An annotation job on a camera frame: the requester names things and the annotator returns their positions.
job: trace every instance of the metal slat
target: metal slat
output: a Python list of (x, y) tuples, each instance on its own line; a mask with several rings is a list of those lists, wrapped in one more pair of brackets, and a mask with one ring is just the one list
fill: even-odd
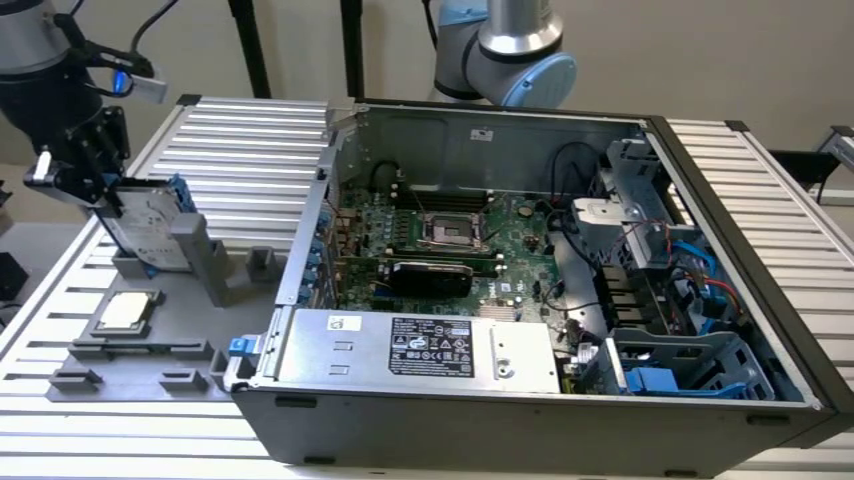
[(672, 125), (672, 131), (676, 135), (708, 135), (714, 137), (735, 137), (732, 130), (726, 126), (710, 126), (710, 125)]
[(0, 416), (0, 433), (108, 437), (255, 439), (241, 418), (115, 417), (109, 415)]
[(248, 164), (225, 164), (212, 162), (173, 163), (160, 162), (151, 170), (152, 175), (175, 175), (180, 173), (185, 179), (201, 178), (257, 178), (280, 179), (297, 182), (309, 181), (315, 175), (313, 167), (272, 167)]
[(791, 202), (783, 201), (767, 201), (767, 200), (751, 200), (744, 198), (720, 198), (720, 202), (727, 211), (732, 214), (747, 213), (756, 215), (794, 215), (803, 216), (803, 210)]
[(696, 163), (703, 172), (766, 172), (764, 167), (750, 160), (696, 157), (694, 163)]
[(188, 135), (224, 135), (235, 137), (288, 138), (292, 140), (320, 140), (325, 134), (324, 128), (272, 127), (272, 126), (221, 126), (187, 122), (179, 131)]
[(854, 314), (804, 313), (800, 318), (818, 338), (854, 338)]
[(764, 172), (718, 172), (703, 171), (708, 183), (716, 185), (770, 185), (778, 187), (774, 177)]
[(679, 135), (679, 141), (686, 147), (743, 147), (740, 140), (734, 136)]
[(299, 165), (311, 167), (317, 164), (320, 155), (312, 153), (229, 152), (200, 148), (168, 148), (163, 151), (160, 159), (163, 162), (223, 162), (236, 165), (248, 163), (253, 165)]
[(193, 195), (192, 201), (199, 210), (231, 210), (249, 212), (301, 213), (305, 208), (305, 197), (283, 195)]
[(742, 158), (754, 160), (754, 156), (747, 149), (743, 148), (718, 148), (718, 147), (684, 147), (691, 157), (703, 157), (711, 159)]
[(267, 450), (255, 440), (208, 438), (104, 438), (17, 435), (0, 437), (0, 451), (41, 455), (144, 455), (159, 457), (267, 458)]

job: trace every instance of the cable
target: cable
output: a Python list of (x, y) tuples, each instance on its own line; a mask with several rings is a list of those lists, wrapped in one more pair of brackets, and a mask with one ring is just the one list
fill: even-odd
[[(691, 274), (686, 274), (684, 276), (690, 279), (694, 279)], [(703, 275), (703, 282), (707, 283), (708, 285), (714, 285), (716, 287), (720, 287), (723, 290), (726, 290), (726, 293), (727, 293), (727, 296), (730, 297), (730, 301), (732, 302), (732, 307), (735, 308), (735, 311), (739, 314), (743, 313), (740, 303), (738, 302), (738, 294), (735, 293), (735, 289), (732, 288), (732, 286), (728, 283), (722, 282), (720, 280), (708, 278), (708, 276), (706, 275)]]
[(587, 256), (587, 254), (582, 252), (582, 249), (578, 247), (578, 245), (575, 245), (575, 242), (572, 241), (572, 237), (570, 236), (570, 232), (566, 226), (566, 222), (563, 221), (563, 218), (560, 219), (560, 233), (563, 233), (563, 238), (566, 238), (566, 241), (570, 244), (570, 247), (572, 248), (575, 255), (578, 255), (580, 259), (584, 260), (584, 263), (590, 265), (590, 268), (592, 268), (595, 272), (599, 269), (599, 265), (596, 265), (596, 262), (592, 261), (592, 259)]
[(599, 156), (599, 151), (592, 147), (592, 145), (590, 145), (587, 142), (582, 142), (582, 141), (574, 141), (574, 142), (568, 142), (564, 143), (563, 145), (560, 145), (560, 147), (558, 148), (558, 150), (555, 150), (555, 153), (551, 156), (551, 190), (550, 190), (550, 196), (548, 196), (548, 200), (554, 203), (555, 202), (555, 180), (556, 180), (556, 176), (558, 176), (558, 158), (560, 157), (560, 154), (563, 153), (563, 151), (574, 146), (584, 146), (590, 149), (590, 151), (594, 153), (594, 155), (598, 157)]
[(140, 25), (139, 30), (136, 30), (136, 33), (133, 34), (133, 39), (131, 40), (132, 53), (139, 53), (139, 42), (143, 40), (143, 35), (145, 35), (145, 32), (148, 31), (151, 26), (157, 23), (157, 20), (163, 18), (163, 15), (165, 15), (165, 13), (172, 9), (176, 3), (177, 0), (169, 0), (165, 5), (160, 7), (160, 10), (157, 10), (155, 14), (148, 18), (148, 20), (145, 20), (145, 22)]
[(602, 303), (599, 303), (599, 302), (590, 302), (590, 303), (586, 303), (586, 304), (583, 304), (583, 305), (579, 305), (578, 307), (570, 307), (570, 308), (560, 308), (560, 307), (555, 306), (555, 305), (551, 303), (551, 292), (554, 292), (554, 291), (555, 291), (555, 288), (556, 288), (556, 287), (558, 287), (558, 285), (560, 285), (560, 284), (563, 284), (563, 280), (560, 280), (559, 282), (555, 282), (555, 283), (551, 285), (551, 287), (548, 287), (548, 290), (546, 291), (546, 295), (543, 295), (543, 303), (546, 303), (546, 305), (548, 305), (548, 307), (550, 307), (552, 310), (556, 310), (558, 312), (574, 312), (574, 311), (576, 311), (576, 310), (583, 310), (583, 309), (584, 309), (584, 308), (587, 308), (587, 307), (592, 307), (594, 305), (599, 305), (599, 306), (602, 306)]
[(436, 35), (436, 24), (432, 21), (432, 12), (429, 11), (429, 0), (421, 0), (421, 4), (424, 5), (424, 20), (427, 20), (429, 40), (432, 41), (432, 48), (435, 50), (439, 45), (439, 35)]
[(72, 17), (76, 15), (77, 10), (80, 10), (80, 7), (83, 6), (84, 2), (85, 2), (85, 0), (77, 0), (75, 2), (73, 7), (71, 7), (71, 10), (68, 11), (68, 15), (71, 15)]

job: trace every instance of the black cable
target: black cable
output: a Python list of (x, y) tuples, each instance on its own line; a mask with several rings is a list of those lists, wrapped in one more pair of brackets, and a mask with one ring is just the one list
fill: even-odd
[(543, 295), (543, 303), (546, 303), (546, 305), (548, 305), (548, 307), (552, 310), (556, 310), (558, 312), (574, 312), (575, 310), (583, 310), (587, 307), (592, 307), (594, 305), (602, 305), (600, 302), (590, 302), (586, 303), (583, 305), (579, 305), (578, 307), (571, 307), (571, 308), (560, 308), (558, 306), (555, 306), (551, 303), (551, 292), (555, 291), (555, 288), (558, 287), (558, 285), (560, 285), (563, 283), (563, 280), (560, 280), (559, 282), (555, 282), (551, 287), (548, 287), (548, 290), (546, 291), (546, 295)]
[(148, 18), (148, 20), (145, 20), (145, 23), (143, 23), (140, 25), (139, 30), (136, 30), (136, 33), (133, 34), (133, 39), (131, 40), (131, 52), (132, 53), (139, 53), (139, 42), (143, 39), (143, 35), (145, 35), (145, 32), (148, 31), (151, 26), (155, 23), (157, 23), (157, 20), (160, 20), (163, 15), (165, 15), (165, 13), (172, 9), (172, 7), (175, 6), (176, 3), (177, 3), (177, 0), (169, 0), (165, 3), (165, 5), (163, 5), (163, 7), (160, 7), (160, 10), (157, 10), (155, 12), (155, 14)]
[(563, 153), (563, 151), (574, 146), (584, 146), (590, 149), (590, 151), (594, 153), (594, 155), (596, 156), (596, 163), (598, 163), (598, 157), (599, 157), (599, 151), (592, 147), (592, 145), (590, 145), (587, 142), (582, 142), (579, 140), (564, 143), (563, 145), (560, 145), (560, 147), (558, 148), (558, 150), (555, 150), (555, 153), (551, 156), (551, 190), (550, 190), (550, 197), (548, 197), (548, 201), (554, 201), (555, 198), (555, 181), (556, 181), (556, 176), (558, 176), (558, 158), (560, 157), (560, 154)]
[(822, 186), (818, 187), (818, 195), (815, 195), (815, 203), (818, 203), (819, 205), (822, 204), (822, 195), (824, 194), (824, 185), (827, 185), (828, 178), (830, 178), (830, 175), (824, 177), (824, 180), (822, 181)]
[(424, 19), (427, 20), (427, 30), (429, 30), (429, 40), (432, 40), (432, 48), (439, 45), (439, 35), (436, 35), (436, 24), (432, 21), (432, 12), (429, 11), (429, 0), (421, 0), (424, 5)]
[(75, 16), (77, 10), (80, 10), (80, 7), (83, 6), (83, 2), (85, 2), (85, 0), (77, 0), (75, 2), (73, 7), (71, 7), (71, 10), (68, 11), (68, 15), (71, 15), (72, 17)]
[(582, 260), (584, 260), (584, 263), (590, 265), (590, 268), (592, 268), (595, 272), (596, 270), (599, 270), (599, 265), (596, 265), (596, 262), (592, 261), (592, 259), (587, 256), (584, 252), (582, 252), (582, 249), (578, 247), (578, 245), (575, 245), (575, 242), (572, 241), (572, 237), (570, 235), (568, 227), (564, 221), (567, 214), (568, 212), (563, 212), (563, 218), (560, 218), (560, 233), (563, 233), (563, 238), (566, 238), (566, 241), (570, 244), (570, 247), (572, 248), (575, 255), (578, 255), (582, 258)]

